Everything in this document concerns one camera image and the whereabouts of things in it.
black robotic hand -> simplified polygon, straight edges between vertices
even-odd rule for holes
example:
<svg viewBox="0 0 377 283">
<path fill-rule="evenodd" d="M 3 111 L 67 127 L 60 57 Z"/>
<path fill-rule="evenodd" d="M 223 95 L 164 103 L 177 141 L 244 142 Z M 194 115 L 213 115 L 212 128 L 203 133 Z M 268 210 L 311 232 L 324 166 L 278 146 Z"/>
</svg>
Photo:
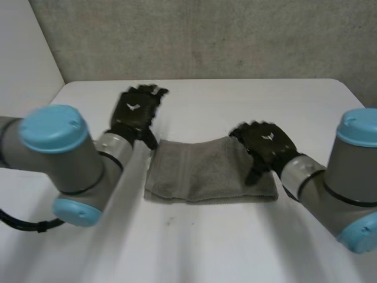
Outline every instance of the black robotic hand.
<svg viewBox="0 0 377 283">
<path fill-rule="evenodd" d="M 297 154 L 296 146 L 287 134 L 272 123 L 243 123 L 229 136 L 236 137 L 254 158 L 247 185 L 255 184 L 264 172 L 277 170 L 282 156 Z"/>
<path fill-rule="evenodd" d="M 131 144 L 142 140 L 150 149 L 157 148 L 157 140 L 150 130 L 152 119 L 163 95 L 168 90 L 156 85 L 130 87 L 122 93 L 110 121 L 108 132 L 123 136 Z"/>
</svg>

cloth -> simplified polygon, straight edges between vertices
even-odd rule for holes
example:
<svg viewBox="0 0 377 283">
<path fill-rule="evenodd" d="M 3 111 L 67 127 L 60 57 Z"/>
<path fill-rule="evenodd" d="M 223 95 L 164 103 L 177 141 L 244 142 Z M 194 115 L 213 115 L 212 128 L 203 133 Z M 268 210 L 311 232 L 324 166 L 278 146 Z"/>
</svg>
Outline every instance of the cloth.
<svg viewBox="0 0 377 283">
<path fill-rule="evenodd" d="M 150 192 L 164 199 L 188 202 L 241 196 L 276 200 L 276 185 L 270 172 L 255 185 L 245 185 L 252 165 L 253 158 L 235 138 L 194 144 L 162 140 L 147 173 L 144 197 Z"/>
</svg>

white logo on hand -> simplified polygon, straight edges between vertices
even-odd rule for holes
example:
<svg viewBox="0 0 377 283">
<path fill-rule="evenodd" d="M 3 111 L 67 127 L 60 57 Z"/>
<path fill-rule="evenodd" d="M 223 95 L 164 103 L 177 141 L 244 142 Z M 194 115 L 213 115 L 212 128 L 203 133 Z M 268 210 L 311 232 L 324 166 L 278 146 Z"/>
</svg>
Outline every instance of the white logo on hand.
<svg viewBox="0 0 377 283">
<path fill-rule="evenodd" d="M 128 108 L 129 108 L 131 111 L 134 111 L 135 109 L 140 108 L 140 105 L 139 105 L 139 104 L 136 104 L 136 105 L 132 106 L 132 105 L 129 105 L 129 104 L 127 103 L 127 106 L 128 106 Z"/>
<path fill-rule="evenodd" d="M 262 136 L 265 140 L 273 140 L 273 133 L 270 133 L 268 136 Z"/>
</svg>

black ring band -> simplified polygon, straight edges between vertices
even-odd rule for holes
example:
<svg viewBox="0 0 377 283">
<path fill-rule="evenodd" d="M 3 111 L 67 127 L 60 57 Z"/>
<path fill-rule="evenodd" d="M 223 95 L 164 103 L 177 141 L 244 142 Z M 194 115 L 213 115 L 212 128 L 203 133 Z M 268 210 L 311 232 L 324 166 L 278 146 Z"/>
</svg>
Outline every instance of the black ring band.
<svg viewBox="0 0 377 283">
<path fill-rule="evenodd" d="M 302 193 L 302 190 L 303 188 L 306 186 L 306 184 L 312 180 L 314 177 L 320 175 L 321 173 L 323 173 L 324 171 L 326 171 L 325 169 L 322 169 L 322 170 L 319 170 L 317 172 L 314 172 L 313 174 L 311 174 L 308 178 L 306 178 L 304 180 L 304 182 L 301 183 L 300 187 L 299 187 L 299 190 L 297 191 L 297 198 L 299 200 L 299 202 L 301 202 L 301 193 Z"/>
<path fill-rule="evenodd" d="M 86 189 L 84 190 L 77 190 L 75 192 L 62 192 L 60 191 L 63 195 L 68 195 L 68 196 L 75 196 L 75 195 L 79 195 L 80 193 L 84 193 L 90 189 L 92 189 L 93 187 L 95 187 L 96 185 L 98 185 L 98 183 L 102 180 L 102 178 L 104 177 L 105 175 L 105 166 L 102 167 L 102 172 L 100 174 L 100 177 L 98 178 L 97 181 L 95 181 L 95 183 L 89 187 L 87 187 Z"/>
<path fill-rule="evenodd" d="M 118 167 L 120 168 L 121 172 L 123 172 L 123 165 L 120 163 L 118 159 L 116 159 L 114 156 L 111 154 L 108 154 L 107 152 L 98 152 L 101 156 L 109 158 L 112 162 L 114 162 Z"/>
<path fill-rule="evenodd" d="M 323 187 L 334 198 L 339 199 L 342 202 L 348 203 L 349 205 L 360 206 L 362 208 L 375 208 L 377 206 L 377 202 L 360 202 L 358 200 L 348 199 L 342 195 L 339 195 L 332 189 L 330 189 L 330 187 L 325 182 L 323 182 Z"/>
</svg>

wire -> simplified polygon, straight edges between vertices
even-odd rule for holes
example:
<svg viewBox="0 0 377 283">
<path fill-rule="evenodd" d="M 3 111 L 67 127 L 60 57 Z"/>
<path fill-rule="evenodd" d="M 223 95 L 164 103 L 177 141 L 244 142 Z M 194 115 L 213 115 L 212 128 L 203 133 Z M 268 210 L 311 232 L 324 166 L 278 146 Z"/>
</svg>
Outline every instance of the wire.
<svg viewBox="0 0 377 283">
<path fill-rule="evenodd" d="M 46 232 L 48 229 L 58 227 L 65 222 L 56 218 L 51 221 L 42 221 L 38 223 L 32 223 L 27 221 L 22 221 L 17 218 L 14 218 L 0 209 L 0 220 L 3 221 L 8 226 L 20 230 L 20 231 L 36 231 L 38 233 Z"/>
</svg>

